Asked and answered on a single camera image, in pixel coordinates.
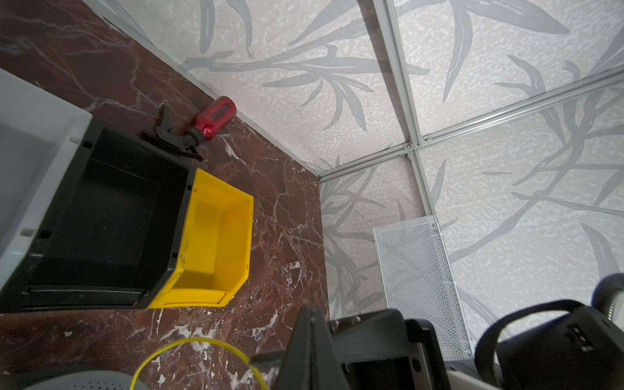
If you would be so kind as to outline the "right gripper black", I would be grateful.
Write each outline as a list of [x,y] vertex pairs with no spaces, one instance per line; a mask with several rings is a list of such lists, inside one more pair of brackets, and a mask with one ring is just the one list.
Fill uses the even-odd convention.
[[388,309],[328,323],[351,389],[450,389],[433,324]]

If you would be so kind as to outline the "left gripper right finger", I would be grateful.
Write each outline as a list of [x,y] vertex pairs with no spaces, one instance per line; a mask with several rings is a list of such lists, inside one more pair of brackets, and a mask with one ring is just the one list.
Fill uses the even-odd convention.
[[332,334],[323,316],[312,311],[312,389],[349,389],[344,372],[333,349]]

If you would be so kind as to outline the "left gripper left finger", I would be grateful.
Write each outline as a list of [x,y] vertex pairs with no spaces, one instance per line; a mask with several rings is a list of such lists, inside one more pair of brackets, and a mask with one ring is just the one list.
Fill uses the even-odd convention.
[[312,389],[313,322],[315,310],[300,309],[286,350],[257,354],[250,359],[251,367],[260,371],[279,368],[272,389]]

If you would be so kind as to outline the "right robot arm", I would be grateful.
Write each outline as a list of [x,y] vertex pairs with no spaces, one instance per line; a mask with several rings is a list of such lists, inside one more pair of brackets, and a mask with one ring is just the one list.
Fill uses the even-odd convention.
[[496,321],[472,358],[446,361],[432,323],[382,310],[331,321],[353,389],[621,389],[623,331],[612,319],[623,275],[606,276],[591,304],[560,300]]

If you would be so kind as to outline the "grey cable spool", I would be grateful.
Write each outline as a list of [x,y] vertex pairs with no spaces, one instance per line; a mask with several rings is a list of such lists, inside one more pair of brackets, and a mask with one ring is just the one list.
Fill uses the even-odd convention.
[[3,375],[1,389],[130,389],[133,377],[86,365],[46,367]]

